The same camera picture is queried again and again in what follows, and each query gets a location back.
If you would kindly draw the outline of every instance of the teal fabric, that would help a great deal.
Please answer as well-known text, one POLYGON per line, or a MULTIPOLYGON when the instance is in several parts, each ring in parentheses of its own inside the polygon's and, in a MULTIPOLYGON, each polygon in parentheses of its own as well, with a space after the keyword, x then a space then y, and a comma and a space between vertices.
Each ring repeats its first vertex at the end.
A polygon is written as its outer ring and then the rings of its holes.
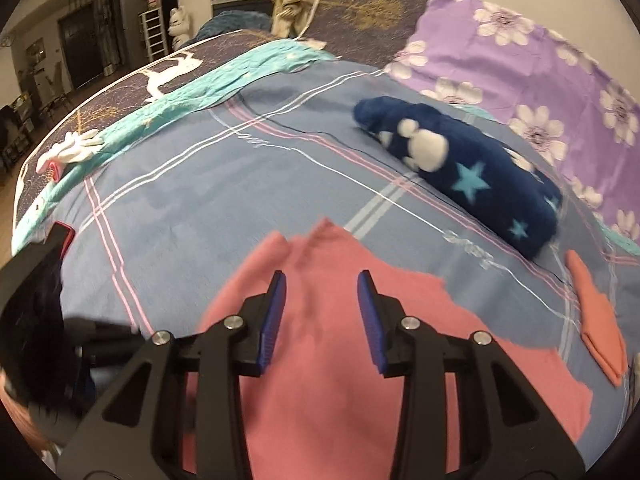
POLYGON ((454 105, 456 108, 460 108, 469 114, 473 114, 478 117, 482 117, 483 119, 489 119, 490 121, 498 122, 494 116, 492 116, 489 112, 487 112, 484 108, 481 108, 476 105, 454 105))
POLYGON ((638 244, 636 244, 633 240, 621 235, 620 233, 615 232, 613 229, 610 229, 602 222, 600 222, 600 220, 598 220, 598 223, 600 224, 602 232, 611 242, 615 243, 618 247, 624 249, 629 254, 640 256, 640 246, 638 246, 638 244))
POLYGON ((90 160, 69 165, 56 184, 49 184, 18 223, 12 237, 17 253, 66 193, 99 166, 128 150, 160 128, 185 115, 222 102, 249 83, 277 72, 292 72, 315 61, 334 60, 295 40, 258 46, 108 126, 100 133, 104 144, 90 160))

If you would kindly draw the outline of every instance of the white plush toy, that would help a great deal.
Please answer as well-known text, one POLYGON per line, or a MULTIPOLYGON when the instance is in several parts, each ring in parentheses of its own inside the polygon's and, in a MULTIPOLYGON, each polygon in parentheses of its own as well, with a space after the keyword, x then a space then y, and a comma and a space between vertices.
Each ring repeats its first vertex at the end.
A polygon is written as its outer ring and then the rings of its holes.
POLYGON ((169 36, 176 38, 183 34, 189 34, 191 22, 186 9, 183 6, 171 9, 169 13, 169 36))
POLYGON ((189 37, 188 34, 181 34, 180 36, 176 36, 174 38, 174 43, 173 43, 174 52, 176 52, 177 50, 180 50, 180 47, 190 39, 191 38, 189 37))

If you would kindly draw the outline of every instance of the navy blue star blanket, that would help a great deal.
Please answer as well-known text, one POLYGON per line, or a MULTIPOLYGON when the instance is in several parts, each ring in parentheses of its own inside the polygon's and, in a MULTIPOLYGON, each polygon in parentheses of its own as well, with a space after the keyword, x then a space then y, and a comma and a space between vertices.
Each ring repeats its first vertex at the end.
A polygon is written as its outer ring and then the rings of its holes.
POLYGON ((556 234, 558 187, 506 144, 426 104, 364 99, 358 125, 430 186, 531 259, 556 234))

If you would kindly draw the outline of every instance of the stainless steel refrigerator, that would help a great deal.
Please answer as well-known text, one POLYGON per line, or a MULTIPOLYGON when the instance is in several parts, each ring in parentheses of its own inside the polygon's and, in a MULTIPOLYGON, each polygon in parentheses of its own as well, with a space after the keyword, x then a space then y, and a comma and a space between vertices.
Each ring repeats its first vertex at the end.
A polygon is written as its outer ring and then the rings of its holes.
POLYGON ((118 49, 123 64, 136 70, 148 63, 140 14, 148 10, 146 0, 113 0, 118 49))

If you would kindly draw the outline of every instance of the deer print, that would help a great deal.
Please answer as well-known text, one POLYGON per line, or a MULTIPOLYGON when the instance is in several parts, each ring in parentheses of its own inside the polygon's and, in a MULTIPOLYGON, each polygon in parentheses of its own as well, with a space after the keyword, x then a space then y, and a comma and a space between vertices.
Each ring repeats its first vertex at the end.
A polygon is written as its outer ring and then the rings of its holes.
POLYGON ((167 61, 177 61, 177 65, 170 66, 169 68, 165 68, 162 72, 154 72, 148 68, 143 68, 140 73, 146 75, 149 78, 148 83, 146 84, 146 91, 151 94, 151 97, 145 99, 147 103, 152 103, 157 101, 159 98, 164 96, 164 93, 159 89, 162 85, 167 84, 169 81, 172 81, 179 75, 188 74, 192 70, 197 69, 202 64, 201 59, 194 59, 193 53, 185 52, 184 57, 175 56, 167 61))

